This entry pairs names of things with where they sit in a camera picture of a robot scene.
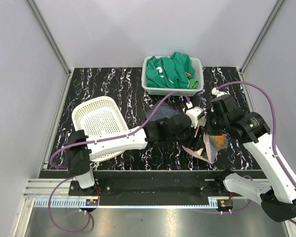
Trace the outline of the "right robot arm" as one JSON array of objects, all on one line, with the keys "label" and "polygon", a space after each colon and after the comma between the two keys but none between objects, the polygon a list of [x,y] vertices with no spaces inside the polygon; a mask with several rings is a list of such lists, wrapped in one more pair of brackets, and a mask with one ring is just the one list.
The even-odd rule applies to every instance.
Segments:
[{"label": "right robot arm", "polygon": [[246,179],[226,170],[216,179],[214,190],[220,196],[242,195],[259,204],[272,220],[283,222],[296,217],[296,175],[281,153],[272,145],[270,128],[256,112],[244,113],[236,99],[219,92],[207,110],[207,131],[211,135],[227,134],[242,143],[254,157],[269,185]]}]

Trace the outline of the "fake pineapple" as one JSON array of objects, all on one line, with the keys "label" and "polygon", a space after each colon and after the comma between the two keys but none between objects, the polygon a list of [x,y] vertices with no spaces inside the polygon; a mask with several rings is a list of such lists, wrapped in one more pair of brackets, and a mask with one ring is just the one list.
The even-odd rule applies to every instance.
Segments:
[{"label": "fake pineapple", "polygon": [[225,149],[228,146],[228,138],[225,134],[222,135],[209,135],[210,144],[216,150]]}]

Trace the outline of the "clear zip top bag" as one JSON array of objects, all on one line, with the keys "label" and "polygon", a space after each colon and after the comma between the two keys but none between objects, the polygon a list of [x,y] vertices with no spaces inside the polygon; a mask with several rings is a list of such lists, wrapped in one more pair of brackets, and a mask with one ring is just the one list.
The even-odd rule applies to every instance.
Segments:
[{"label": "clear zip top bag", "polygon": [[201,159],[207,163],[214,163],[216,160],[216,156],[220,150],[214,149],[213,146],[210,144],[209,134],[207,134],[207,132],[204,132],[203,140],[205,148],[200,149],[198,151],[193,151],[191,149],[191,146],[182,146],[182,148],[184,151],[186,151],[189,155],[192,155],[194,158]]}]

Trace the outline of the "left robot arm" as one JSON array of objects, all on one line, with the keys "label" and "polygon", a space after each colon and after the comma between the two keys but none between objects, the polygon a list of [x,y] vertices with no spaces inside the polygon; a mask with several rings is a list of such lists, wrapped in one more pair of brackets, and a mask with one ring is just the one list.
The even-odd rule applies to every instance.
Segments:
[{"label": "left robot arm", "polygon": [[205,148],[203,130],[204,114],[176,114],[170,118],[147,119],[146,124],[123,132],[106,135],[76,130],[69,139],[65,152],[67,171],[79,183],[79,189],[87,196],[95,193],[97,184],[89,163],[100,157],[113,158],[127,150],[143,150],[160,147],[171,142],[179,143],[193,156],[200,155]]}]

